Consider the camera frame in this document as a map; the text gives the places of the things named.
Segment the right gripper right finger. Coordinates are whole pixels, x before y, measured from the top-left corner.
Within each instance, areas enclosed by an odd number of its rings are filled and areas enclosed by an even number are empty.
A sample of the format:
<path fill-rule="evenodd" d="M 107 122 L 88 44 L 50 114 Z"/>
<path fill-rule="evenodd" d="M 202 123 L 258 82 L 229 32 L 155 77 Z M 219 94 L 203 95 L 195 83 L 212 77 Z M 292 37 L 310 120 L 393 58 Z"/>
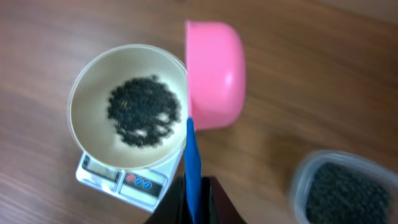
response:
<path fill-rule="evenodd" d="M 246 224 L 215 177 L 202 178 L 201 194 L 203 223 Z"/>

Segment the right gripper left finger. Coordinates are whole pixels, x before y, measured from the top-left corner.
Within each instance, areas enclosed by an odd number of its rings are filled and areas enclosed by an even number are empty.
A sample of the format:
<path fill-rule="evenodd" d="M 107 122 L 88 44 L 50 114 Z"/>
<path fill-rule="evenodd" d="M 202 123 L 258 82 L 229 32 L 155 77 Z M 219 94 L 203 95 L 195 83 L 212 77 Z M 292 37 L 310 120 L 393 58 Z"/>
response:
<path fill-rule="evenodd" d="M 192 224 L 184 177 L 177 177 L 145 224 Z"/>

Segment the pink scoop blue handle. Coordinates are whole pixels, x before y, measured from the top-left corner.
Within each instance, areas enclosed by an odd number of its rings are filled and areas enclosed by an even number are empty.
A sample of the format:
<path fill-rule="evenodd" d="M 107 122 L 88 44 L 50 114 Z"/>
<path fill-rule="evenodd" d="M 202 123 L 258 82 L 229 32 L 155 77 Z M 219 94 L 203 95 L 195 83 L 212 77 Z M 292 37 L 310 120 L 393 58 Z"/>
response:
<path fill-rule="evenodd" d="M 184 152 L 188 211 L 193 223 L 203 223 L 201 159 L 195 133 L 227 127 L 243 109 L 246 62 L 239 34 L 217 21 L 185 23 L 188 119 Z"/>

